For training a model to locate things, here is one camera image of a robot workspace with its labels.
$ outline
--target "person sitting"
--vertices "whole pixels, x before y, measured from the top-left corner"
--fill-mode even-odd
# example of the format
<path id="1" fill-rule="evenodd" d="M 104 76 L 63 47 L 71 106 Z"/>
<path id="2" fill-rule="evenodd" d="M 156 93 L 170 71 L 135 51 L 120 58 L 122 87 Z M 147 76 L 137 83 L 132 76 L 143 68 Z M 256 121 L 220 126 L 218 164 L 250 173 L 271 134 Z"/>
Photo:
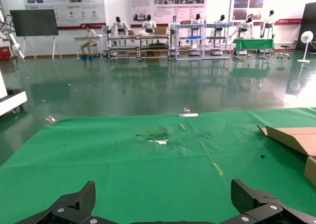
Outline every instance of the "person sitting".
<path id="1" fill-rule="evenodd" d="M 87 30 L 87 35 L 86 37 L 93 37 L 93 35 L 95 35 L 95 30 L 91 29 L 90 24 L 86 24 L 84 27 Z M 84 48 L 87 47 L 88 49 L 88 53 L 89 53 L 89 60 L 92 60 L 92 53 L 91 53 L 91 47 L 93 47 L 95 45 L 95 41 L 90 40 L 87 41 L 86 43 L 82 44 L 80 46 L 81 48 L 81 52 L 82 52 L 82 56 L 81 59 L 82 60 L 87 60 L 87 55 L 85 54 Z"/>

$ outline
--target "epoxy floor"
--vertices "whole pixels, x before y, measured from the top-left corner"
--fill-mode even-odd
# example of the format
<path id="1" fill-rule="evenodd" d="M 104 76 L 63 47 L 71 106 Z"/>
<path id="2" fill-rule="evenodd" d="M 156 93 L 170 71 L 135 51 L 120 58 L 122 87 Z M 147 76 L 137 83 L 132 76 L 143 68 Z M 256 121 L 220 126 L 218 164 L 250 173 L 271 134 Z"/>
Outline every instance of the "epoxy floor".
<path id="1" fill-rule="evenodd" d="M 0 117 L 0 165 L 29 138 L 56 120 L 81 116 L 125 116 L 316 107 L 316 57 L 303 53 L 287 62 L 263 60 L 92 62 L 75 58 L 1 62 L 6 87 L 27 92 L 25 110 Z"/>

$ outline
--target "white fan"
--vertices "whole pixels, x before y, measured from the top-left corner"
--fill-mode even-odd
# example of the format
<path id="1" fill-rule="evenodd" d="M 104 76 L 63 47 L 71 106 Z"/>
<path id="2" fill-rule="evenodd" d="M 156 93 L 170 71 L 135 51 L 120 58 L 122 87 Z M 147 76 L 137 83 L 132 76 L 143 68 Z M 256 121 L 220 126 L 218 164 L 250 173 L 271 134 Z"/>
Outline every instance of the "white fan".
<path id="1" fill-rule="evenodd" d="M 310 60 L 305 60 L 305 57 L 306 57 L 306 53 L 307 53 L 307 48 L 308 48 L 308 44 L 313 40 L 313 33 L 311 31 L 307 31 L 307 32 L 304 32 L 301 36 L 301 41 L 302 43 L 305 43 L 306 44 L 306 48 L 305 48 L 305 52 L 304 52 L 304 58 L 302 60 L 298 60 L 298 62 L 301 62 L 301 63 L 309 63 Z"/>

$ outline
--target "cardboard flap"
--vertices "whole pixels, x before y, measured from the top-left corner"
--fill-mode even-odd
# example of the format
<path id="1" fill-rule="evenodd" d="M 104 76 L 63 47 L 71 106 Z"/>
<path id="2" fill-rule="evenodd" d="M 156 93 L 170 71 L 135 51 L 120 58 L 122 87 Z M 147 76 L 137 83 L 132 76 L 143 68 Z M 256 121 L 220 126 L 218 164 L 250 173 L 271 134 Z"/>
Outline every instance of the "cardboard flap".
<path id="1" fill-rule="evenodd" d="M 289 135 L 301 135 L 301 134 L 316 134 L 315 127 L 301 127 L 301 128 L 275 128 L 283 133 Z"/>
<path id="2" fill-rule="evenodd" d="M 316 156 L 316 134 L 293 135 L 309 156 Z"/>
<path id="3" fill-rule="evenodd" d="M 266 126 L 268 136 L 279 141 L 280 143 L 283 143 L 284 145 L 289 146 L 290 148 L 293 148 L 303 154 L 307 154 L 305 149 L 300 145 L 300 143 L 291 135 L 286 134 L 279 129 L 274 129 L 272 127 Z"/>
<path id="4" fill-rule="evenodd" d="M 259 125 L 257 125 L 257 127 L 258 127 L 258 129 L 259 129 L 262 133 L 264 133 L 266 136 L 268 135 L 267 129 L 261 128 Z"/>

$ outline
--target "green cloth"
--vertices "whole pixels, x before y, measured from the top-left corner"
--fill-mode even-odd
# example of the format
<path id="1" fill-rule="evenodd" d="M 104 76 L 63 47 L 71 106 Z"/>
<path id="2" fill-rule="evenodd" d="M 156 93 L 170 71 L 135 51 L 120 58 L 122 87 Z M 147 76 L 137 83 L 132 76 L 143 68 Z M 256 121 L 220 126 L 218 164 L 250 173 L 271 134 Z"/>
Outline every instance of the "green cloth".
<path id="1" fill-rule="evenodd" d="M 236 50 L 247 49 L 274 49 L 273 39 L 235 39 Z"/>
<path id="2" fill-rule="evenodd" d="M 0 168 L 0 223 L 47 209 L 87 181 L 96 182 L 93 215 L 120 224 L 222 222 L 238 214 L 230 200 L 234 178 L 316 216 L 307 157 L 265 137 L 256 124 L 316 126 L 316 111 L 64 119 L 41 129 Z M 167 137 L 166 145 L 149 141 Z"/>

